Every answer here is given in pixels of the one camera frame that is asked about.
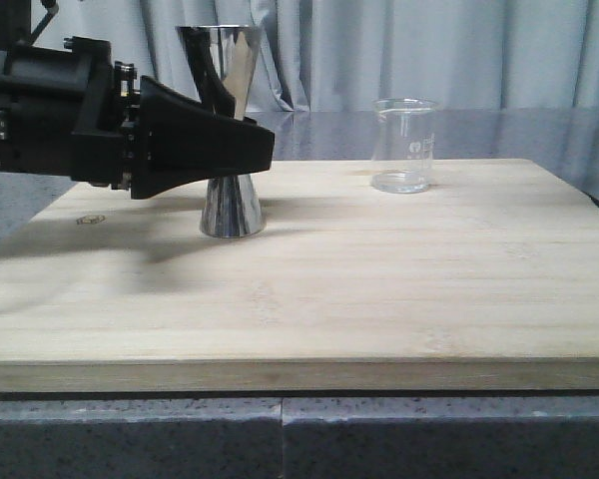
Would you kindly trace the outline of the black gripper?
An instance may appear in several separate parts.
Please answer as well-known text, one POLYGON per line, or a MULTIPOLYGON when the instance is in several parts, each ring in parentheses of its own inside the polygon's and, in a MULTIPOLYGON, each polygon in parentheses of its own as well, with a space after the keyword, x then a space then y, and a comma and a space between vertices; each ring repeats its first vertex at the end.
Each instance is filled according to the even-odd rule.
POLYGON ((140 82, 133 150, 135 78, 133 65, 112 61, 104 40, 0 50, 0 172, 113 189, 131 182, 131 198, 144 200, 271 167, 272 131, 216 115, 148 76, 140 82))

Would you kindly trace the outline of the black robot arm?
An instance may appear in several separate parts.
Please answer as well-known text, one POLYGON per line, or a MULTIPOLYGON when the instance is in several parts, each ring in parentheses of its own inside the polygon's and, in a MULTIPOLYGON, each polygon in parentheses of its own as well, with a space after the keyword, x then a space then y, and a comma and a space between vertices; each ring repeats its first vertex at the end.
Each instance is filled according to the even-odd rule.
POLYGON ((39 48, 43 30, 29 2, 0 1, 0 172, 62 176, 148 199, 271 166, 274 134, 244 114, 257 29, 179 29, 197 99, 113 61, 104 40, 39 48))

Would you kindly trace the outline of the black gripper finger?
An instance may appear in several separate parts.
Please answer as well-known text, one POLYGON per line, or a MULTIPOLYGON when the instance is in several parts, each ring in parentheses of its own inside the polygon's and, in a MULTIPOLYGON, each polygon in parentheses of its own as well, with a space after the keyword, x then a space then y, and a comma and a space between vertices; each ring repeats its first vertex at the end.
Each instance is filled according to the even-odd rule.
POLYGON ((225 52, 216 29, 183 27, 182 45, 202 106, 232 118, 236 99, 224 86, 225 52))

